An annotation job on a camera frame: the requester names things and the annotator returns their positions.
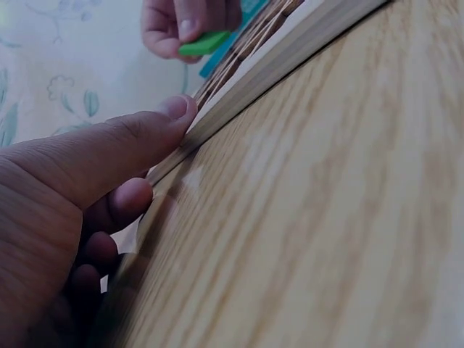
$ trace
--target wooden table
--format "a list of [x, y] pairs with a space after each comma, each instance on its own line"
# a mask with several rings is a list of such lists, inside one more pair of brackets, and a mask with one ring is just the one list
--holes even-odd
[[464, 347], [464, 0], [403, 0], [164, 178], [95, 347]]

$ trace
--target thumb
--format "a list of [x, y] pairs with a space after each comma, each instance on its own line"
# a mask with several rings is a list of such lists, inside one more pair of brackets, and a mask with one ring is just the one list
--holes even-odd
[[206, 0], [174, 0], [174, 8], [181, 42], [198, 38], [207, 24]]
[[116, 117], [0, 152], [35, 179], [86, 209], [177, 148], [196, 116], [195, 101], [174, 96], [156, 112]]

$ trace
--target skin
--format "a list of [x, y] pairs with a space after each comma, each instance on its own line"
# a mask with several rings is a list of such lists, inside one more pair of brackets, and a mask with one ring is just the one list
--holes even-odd
[[240, 0], [144, 0], [141, 35], [152, 53], [185, 63], [201, 57], [182, 57], [181, 44], [195, 41], [207, 31], [235, 31], [241, 24]]
[[108, 233], [152, 201], [146, 171], [178, 147], [196, 116], [187, 96], [0, 151], [2, 347], [82, 347], [117, 265]]

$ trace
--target blue object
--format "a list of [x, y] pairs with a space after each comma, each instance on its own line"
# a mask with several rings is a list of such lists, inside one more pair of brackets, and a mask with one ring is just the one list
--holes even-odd
[[269, 0], [241, 0], [241, 10], [243, 12], [243, 20], [241, 21], [240, 28], [232, 33], [229, 38], [219, 46], [216, 51], [211, 55], [210, 59], [204, 64], [200, 70], [200, 76], [207, 78], [210, 76], [215, 67], [227, 54], [228, 50], [235, 43], [239, 34], [247, 27], [250, 21], [258, 14], [258, 12], [269, 2]]

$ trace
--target green eraser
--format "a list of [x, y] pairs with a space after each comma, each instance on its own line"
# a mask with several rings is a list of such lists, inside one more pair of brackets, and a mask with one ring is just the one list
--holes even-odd
[[196, 41], [182, 45], [179, 48], [179, 54], [183, 56], [204, 56], [205, 54], [211, 54], [230, 35], [229, 31], [204, 33]]

